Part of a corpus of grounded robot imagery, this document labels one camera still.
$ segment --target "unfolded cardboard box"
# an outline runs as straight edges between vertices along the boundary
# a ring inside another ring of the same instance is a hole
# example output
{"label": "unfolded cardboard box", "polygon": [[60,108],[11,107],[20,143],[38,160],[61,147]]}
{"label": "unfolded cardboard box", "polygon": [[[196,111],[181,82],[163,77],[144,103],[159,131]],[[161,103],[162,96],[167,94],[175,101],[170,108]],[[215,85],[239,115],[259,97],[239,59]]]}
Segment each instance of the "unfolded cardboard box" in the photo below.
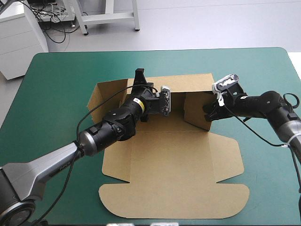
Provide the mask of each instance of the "unfolded cardboard box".
{"label": "unfolded cardboard box", "polygon": [[[245,206],[249,189],[218,183],[244,171],[238,143],[211,132],[203,105],[215,100],[211,74],[150,77],[154,87],[170,87],[169,117],[150,115],[138,122],[136,135],[105,150],[103,174],[124,183],[99,189],[105,207],[125,218],[227,218]],[[98,83],[89,101],[92,109],[133,79]],[[100,122],[119,107],[130,90],[120,93],[92,114]]]}

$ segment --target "yellow label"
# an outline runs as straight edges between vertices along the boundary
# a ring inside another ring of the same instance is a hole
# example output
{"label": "yellow label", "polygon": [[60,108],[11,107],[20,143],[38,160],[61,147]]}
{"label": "yellow label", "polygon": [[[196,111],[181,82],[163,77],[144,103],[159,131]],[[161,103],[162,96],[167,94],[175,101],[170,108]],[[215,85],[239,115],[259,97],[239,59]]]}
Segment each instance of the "yellow label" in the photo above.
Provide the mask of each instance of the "yellow label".
{"label": "yellow label", "polygon": [[142,101],[139,100],[138,98],[134,98],[134,101],[140,105],[140,107],[142,109],[142,113],[144,113],[144,104],[142,103]]}

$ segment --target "white table frame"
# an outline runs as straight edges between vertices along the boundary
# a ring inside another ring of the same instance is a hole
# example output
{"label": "white table frame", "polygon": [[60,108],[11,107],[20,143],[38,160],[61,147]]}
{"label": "white table frame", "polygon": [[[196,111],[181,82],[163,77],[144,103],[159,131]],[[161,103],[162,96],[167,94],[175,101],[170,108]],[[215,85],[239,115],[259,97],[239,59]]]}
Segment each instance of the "white table frame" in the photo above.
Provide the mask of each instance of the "white table frame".
{"label": "white table frame", "polygon": [[133,11],[129,13],[114,13],[114,0],[105,0],[105,14],[83,15],[78,0],[72,0],[74,12],[84,35],[88,34],[87,26],[90,24],[109,24],[116,22],[134,21],[135,30],[140,30],[137,1],[132,0]]}

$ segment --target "white cable tie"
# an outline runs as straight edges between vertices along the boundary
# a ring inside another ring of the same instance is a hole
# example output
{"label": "white cable tie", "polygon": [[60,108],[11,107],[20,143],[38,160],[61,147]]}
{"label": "white cable tie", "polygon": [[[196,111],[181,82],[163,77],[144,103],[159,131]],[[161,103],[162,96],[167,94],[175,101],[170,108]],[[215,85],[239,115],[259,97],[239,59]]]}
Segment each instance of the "white cable tie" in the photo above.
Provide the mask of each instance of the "white cable tie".
{"label": "white cable tie", "polygon": [[290,145],[290,142],[297,136],[301,136],[301,133],[294,134],[285,145],[282,145],[282,147],[288,147]]}

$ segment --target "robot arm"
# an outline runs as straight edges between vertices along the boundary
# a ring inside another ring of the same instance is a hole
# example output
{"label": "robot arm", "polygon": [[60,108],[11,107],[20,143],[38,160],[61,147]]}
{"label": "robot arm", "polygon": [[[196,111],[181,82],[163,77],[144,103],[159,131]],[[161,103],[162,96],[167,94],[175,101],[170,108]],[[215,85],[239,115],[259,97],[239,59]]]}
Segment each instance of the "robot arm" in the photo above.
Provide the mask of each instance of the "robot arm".
{"label": "robot arm", "polygon": [[228,75],[213,84],[213,93],[218,100],[204,106],[207,121],[214,121],[236,116],[267,119],[282,142],[290,145],[301,162],[301,120],[294,112],[299,99],[293,95],[297,104],[292,106],[275,91],[268,91],[260,96],[248,96],[238,83],[238,76]]}
{"label": "robot arm", "polygon": [[148,114],[169,115],[170,89],[163,86],[160,93],[153,93],[153,83],[146,82],[143,72],[136,70],[131,95],[120,108],[107,112],[102,122],[80,133],[80,144],[73,142],[31,162],[0,167],[0,226],[25,222],[34,212],[34,202],[42,199],[46,182],[68,167],[75,154],[75,160],[93,156],[116,141],[130,139],[136,123],[147,121]]}

